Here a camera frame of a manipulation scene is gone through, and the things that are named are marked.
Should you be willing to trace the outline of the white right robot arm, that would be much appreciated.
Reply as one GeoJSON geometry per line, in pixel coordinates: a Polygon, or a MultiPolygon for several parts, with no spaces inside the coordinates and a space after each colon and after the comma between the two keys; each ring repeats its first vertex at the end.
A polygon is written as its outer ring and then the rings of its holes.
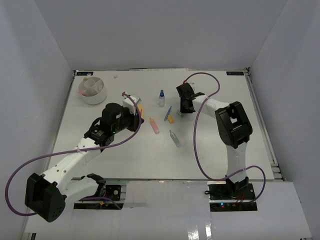
{"type": "Polygon", "coordinates": [[[198,164],[200,162],[196,147],[196,132],[199,115],[204,113],[216,120],[218,134],[227,150],[225,192],[229,198],[238,199],[249,184],[246,173],[246,148],[253,133],[243,105],[238,101],[226,103],[212,99],[202,92],[195,93],[189,83],[183,83],[176,89],[180,97],[180,111],[183,114],[197,113],[193,128],[193,148],[198,164]]]}

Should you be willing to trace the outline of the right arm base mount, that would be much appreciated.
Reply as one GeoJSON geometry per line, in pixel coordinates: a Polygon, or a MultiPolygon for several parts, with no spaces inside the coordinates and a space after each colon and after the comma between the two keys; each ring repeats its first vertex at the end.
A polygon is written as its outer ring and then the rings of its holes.
{"type": "Polygon", "coordinates": [[[204,192],[209,198],[211,212],[256,212],[257,203],[249,203],[256,195],[251,183],[245,188],[234,193],[231,188],[225,184],[209,184],[204,192]]]}

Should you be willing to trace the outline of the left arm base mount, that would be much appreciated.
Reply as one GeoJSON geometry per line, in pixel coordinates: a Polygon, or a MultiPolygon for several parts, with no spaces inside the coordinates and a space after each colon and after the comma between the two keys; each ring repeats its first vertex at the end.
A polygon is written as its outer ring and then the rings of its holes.
{"type": "Polygon", "coordinates": [[[76,210],[121,210],[123,203],[121,201],[122,186],[115,184],[107,184],[106,180],[94,173],[88,174],[86,177],[94,180],[98,187],[96,193],[84,200],[75,203],[73,208],[76,210]]]}

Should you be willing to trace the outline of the pink slim marker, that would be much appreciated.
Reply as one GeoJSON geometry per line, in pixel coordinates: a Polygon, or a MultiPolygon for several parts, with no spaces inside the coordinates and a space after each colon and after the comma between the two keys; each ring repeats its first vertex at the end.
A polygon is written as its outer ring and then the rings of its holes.
{"type": "Polygon", "coordinates": [[[85,92],[78,92],[80,95],[85,96],[85,97],[89,97],[89,95],[85,92]]]}

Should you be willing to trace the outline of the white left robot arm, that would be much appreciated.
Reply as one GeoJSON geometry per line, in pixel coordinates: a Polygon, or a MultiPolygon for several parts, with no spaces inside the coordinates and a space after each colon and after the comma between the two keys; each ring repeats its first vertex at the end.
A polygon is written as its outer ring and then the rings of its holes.
{"type": "Polygon", "coordinates": [[[99,156],[122,130],[136,132],[143,123],[133,96],[122,105],[108,103],[101,117],[93,121],[74,151],[41,175],[33,173],[26,183],[25,205],[48,223],[55,221],[67,204],[83,198],[102,199],[106,196],[106,181],[90,173],[80,180],[73,177],[91,160],[99,156]]]}

